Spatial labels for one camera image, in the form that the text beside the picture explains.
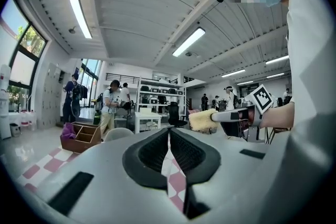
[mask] white shelving unit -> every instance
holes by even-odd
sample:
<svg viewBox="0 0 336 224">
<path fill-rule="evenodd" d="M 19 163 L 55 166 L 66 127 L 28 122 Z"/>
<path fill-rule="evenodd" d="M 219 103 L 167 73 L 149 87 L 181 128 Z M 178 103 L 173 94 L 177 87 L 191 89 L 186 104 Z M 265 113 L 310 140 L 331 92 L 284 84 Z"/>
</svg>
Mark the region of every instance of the white shelving unit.
<svg viewBox="0 0 336 224">
<path fill-rule="evenodd" d="M 168 90 L 168 89 L 175 89 L 176 91 L 182 91 L 183 94 L 172 94 L 172 93 L 162 93 L 162 92 L 147 92 L 147 91 L 141 91 L 141 87 L 142 86 L 148 86 L 151 90 L 151 87 L 156 87 L 159 88 L 160 91 L 162 89 L 164 90 Z M 181 103 L 183 104 L 183 113 L 180 112 L 180 116 L 185 116 L 186 114 L 186 98 L 185 98 L 185 87 L 181 86 L 181 85 L 177 85 L 177 84 L 168 84 L 168 83 L 162 83 L 159 81 L 155 81 L 155 80 L 150 80 L 150 79 L 143 79 L 140 78 L 139 79 L 139 83 L 138 83 L 138 89 L 137 89 L 137 95 L 136 95 L 136 111 L 139 112 L 140 111 L 140 106 L 146 105 L 148 107 L 156 107 L 156 112 L 158 113 L 159 107 L 160 106 L 168 106 L 170 104 L 170 102 L 177 102 L 179 105 L 179 110 L 181 110 Z M 162 96 L 166 96 L 167 98 L 167 102 L 168 104 L 143 104 L 140 103 L 140 96 L 144 96 L 144 95 L 149 96 L 148 100 L 150 100 L 150 97 L 157 97 L 159 95 Z M 162 116 L 169 116 L 168 114 L 165 113 L 158 113 Z"/>
</svg>

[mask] checkered tablecloth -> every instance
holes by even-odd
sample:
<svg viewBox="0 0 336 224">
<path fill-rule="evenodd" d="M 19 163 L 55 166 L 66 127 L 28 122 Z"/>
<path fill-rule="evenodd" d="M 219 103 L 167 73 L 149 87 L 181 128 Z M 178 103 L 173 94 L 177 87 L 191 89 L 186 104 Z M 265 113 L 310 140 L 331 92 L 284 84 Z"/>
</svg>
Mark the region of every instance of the checkered tablecloth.
<svg viewBox="0 0 336 224">
<path fill-rule="evenodd" d="M 170 151 L 170 139 L 168 141 L 168 147 L 169 150 L 163 161 L 161 174 L 167 177 L 169 199 L 180 211 L 183 211 L 186 186 L 185 175 Z M 56 172 L 63 165 L 71 162 L 78 155 L 79 154 L 77 153 L 63 150 L 61 147 L 58 147 L 28 168 L 19 176 L 17 182 L 35 193 L 38 186 L 47 178 L 47 176 Z"/>
</svg>

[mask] sky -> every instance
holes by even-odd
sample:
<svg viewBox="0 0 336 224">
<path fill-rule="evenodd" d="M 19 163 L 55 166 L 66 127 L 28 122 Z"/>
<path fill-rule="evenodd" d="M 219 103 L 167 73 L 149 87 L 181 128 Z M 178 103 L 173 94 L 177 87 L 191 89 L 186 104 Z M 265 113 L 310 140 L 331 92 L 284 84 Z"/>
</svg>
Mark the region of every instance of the sky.
<svg viewBox="0 0 336 224">
<path fill-rule="evenodd" d="M 1 17 L 16 34 L 18 34 L 18 29 L 20 26 L 25 28 L 28 24 L 26 19 L 16 7 L 13 0 L 7 0 L 7 3 L 1 12 Z"/>
</svg>

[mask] shelf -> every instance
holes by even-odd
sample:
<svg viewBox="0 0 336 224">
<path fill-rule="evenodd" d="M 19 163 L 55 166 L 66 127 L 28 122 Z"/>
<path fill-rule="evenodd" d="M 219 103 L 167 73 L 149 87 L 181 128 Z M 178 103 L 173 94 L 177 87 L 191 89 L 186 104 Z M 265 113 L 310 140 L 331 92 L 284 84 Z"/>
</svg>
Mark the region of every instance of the shelf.
<svg viewBox="0 0 336 224">
<path fill-rule="evenodd" d="M 150 85 L 150 86 L 157 86 L 157 87 L 164 87 L 164 88 L 172 88 L 172 89 L 179 89 L 183 86 L 177 85 L 177 84 L 168 84 L 168 83 L 161 83 L 158 81 L 151 81 L 151 80 L 145 80 L 141 79 L 140 83 L 142 85 Z"/>
<path fill-rule="evenodd" d="M 139 104 L 139 105 L 148 105 L 148 106 L 168 106 L 168 104 Z"/>
<path fill-rule="evenodd" d="M 173 93 L 162 93 L 162 92 L 145 92 L 140 91 L 140 93 L 145 93 L 149 95 L 164 95 L 164 96 L 174 96 L 174 97 L 183 97 L 184 94 L 173 94 Z"/>
</svg>

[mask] person in black clothing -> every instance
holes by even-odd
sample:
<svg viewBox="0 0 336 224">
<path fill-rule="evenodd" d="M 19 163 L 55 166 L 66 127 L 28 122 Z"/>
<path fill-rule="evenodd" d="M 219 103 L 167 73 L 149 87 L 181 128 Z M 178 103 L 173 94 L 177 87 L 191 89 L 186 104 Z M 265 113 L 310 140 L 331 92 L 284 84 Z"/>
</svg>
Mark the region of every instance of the person in black clothing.
<svg viewBox="0 0 336 224">
<path fill-rule="evenodd" d="M 68 81 L 68 83 L 63 87 L 63 92 L 66 92 L 67 95 L 65 97 L 65 102 L 63 105 L 63 122 L 75 122 L 76 117 L 72 113 L 71 109 L 71 101 L 72 101 L 72 90 L 74 87 L 77 85 L 77 80 L 78 80 L 78 74 L 75 73 L 72 75 L 72 80 Z"/>
<path fill-rule="evenodd" d="M 202 97 L 202 111 L 208 109 L 208 101 L 209 101 L 209 99 L 208 99 L 208 97 L 206 97 L 206 94 L 204 93 L 203 97 Z"/>
</svg>

